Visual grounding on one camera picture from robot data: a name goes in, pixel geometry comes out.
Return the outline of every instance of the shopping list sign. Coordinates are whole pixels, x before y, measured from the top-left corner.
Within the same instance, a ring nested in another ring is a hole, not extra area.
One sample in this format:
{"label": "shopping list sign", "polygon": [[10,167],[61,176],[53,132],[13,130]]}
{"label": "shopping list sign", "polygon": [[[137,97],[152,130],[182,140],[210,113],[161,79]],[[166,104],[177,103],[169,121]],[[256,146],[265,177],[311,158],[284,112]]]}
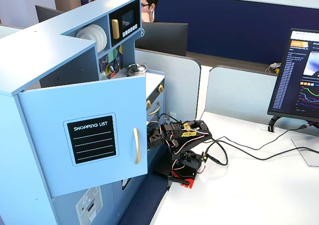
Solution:
{"label": "shopping list sign", "polygon": [[115,115],[64,122],[74,165],[116,156]]}

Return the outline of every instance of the black monitor back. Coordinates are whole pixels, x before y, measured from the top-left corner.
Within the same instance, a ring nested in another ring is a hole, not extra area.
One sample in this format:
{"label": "black monitor back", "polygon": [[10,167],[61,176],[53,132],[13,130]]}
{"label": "black monitor back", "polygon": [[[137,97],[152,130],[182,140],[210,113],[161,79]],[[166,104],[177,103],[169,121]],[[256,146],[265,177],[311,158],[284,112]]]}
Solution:
{"label": "black monitor back", "polygon": [[145,34],[135,47],[162,53],[186,56],[187,23],[143,23]]}
{"label": "black monitor back", "polygon": [[63,13],[62,11],[59,11],[56,9],[50,9],[50,8],[43,7],[40,5],[36,5],[35,10],[36,10],[36,14],[38,16],[39,23],[41,23],[47,19],[51,19],[51,18]]}

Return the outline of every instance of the oven knob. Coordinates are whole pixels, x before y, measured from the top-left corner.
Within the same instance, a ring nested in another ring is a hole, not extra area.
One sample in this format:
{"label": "oven knob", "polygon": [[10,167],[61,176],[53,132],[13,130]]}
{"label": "oven knob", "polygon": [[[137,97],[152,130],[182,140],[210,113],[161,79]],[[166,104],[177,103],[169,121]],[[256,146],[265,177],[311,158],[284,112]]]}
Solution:
{"label": "oven knob", "polygon": [[150,109],[152,107],[152,103],[151,103],[151,101],[148,99],[147,101],[146,101],[146,108],[147,109]]}
{"label": "oven knob", "polygon": [[162,84],[160,84],[158,87],[158,93],[163,93],[163,92],[164,92],[164,87]]}

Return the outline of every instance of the open cabinet door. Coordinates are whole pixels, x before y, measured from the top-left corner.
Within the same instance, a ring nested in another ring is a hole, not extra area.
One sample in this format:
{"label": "open cabinet door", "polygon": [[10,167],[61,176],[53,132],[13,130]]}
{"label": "open cabinet door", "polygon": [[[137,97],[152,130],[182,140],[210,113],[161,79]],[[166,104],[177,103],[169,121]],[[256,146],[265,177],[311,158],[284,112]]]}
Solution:
{"label": "open cabinet door", "polygon": [[52,197],[147,173],[146,79],[18,95]]}

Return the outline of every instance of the sticker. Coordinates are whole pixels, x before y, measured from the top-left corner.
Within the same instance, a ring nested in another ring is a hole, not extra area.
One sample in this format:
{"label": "sticker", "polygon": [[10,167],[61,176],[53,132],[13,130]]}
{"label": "sticker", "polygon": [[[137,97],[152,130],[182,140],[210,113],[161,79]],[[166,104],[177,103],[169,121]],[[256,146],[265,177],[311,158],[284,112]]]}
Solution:
{"label": "sticker", "polygon": [[63,123],[74,166],[118,156],[115,114]]}
{"label": "sticker", "polygon": [[90,225],[103,207],[101,188],[88,189],[76,205],[80,225]]}
{"label": "sticker", "polygon": [[125,189],[125,187],[129,184],[131,179],[124,179],[122,180],[122,190]]}

